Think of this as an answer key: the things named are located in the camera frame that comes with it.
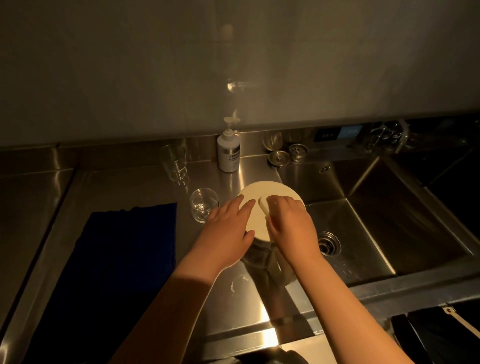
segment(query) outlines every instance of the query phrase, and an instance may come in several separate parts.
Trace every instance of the blue cloth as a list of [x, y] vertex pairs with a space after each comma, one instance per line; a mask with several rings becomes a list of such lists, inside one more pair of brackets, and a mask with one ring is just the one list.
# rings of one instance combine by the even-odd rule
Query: blue cloth
[[175, 268], [177, 204], [94, 212], [24, 363], [106, 363]]

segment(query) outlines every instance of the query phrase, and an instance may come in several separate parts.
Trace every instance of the glass tumbler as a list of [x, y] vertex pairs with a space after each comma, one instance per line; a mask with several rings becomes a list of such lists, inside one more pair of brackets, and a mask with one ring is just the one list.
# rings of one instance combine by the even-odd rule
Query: glass tumbler
[[210, 188], [199, 188], [190, 196], [190, 207], [192, 208], [193, 218], [205, 224], [210, 212], [214, 207], [218, 207], [218, 196]]
[[185, 148], [168, 144], [160, 149], [160, 160], [168, 178], [178, 183], [188, 178]]

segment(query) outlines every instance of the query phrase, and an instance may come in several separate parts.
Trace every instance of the forearm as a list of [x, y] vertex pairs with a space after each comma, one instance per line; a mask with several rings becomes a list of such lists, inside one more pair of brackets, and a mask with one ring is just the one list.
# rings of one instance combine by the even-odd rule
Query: forearm
[[320, 252], [292, 267], [340, 364], [412, 363]]
[[112, 357], [119, 363], [181, 363], [217, 272], [189, 253]]

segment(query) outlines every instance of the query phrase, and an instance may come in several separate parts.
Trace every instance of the sink basin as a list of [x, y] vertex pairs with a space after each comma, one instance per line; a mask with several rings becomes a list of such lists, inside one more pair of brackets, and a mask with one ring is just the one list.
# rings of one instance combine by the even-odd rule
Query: sink basin
[[278, 173], [302, 197], [322, 252], [348, 286], [470, 255], [378, 157], [290, 164]]

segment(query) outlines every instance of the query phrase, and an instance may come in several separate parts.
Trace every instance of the wall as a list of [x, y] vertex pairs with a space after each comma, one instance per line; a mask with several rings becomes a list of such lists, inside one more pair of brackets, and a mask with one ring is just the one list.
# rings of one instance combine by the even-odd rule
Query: wall
[[5, 1], [0, 145], [480, 108], [476, 0]]

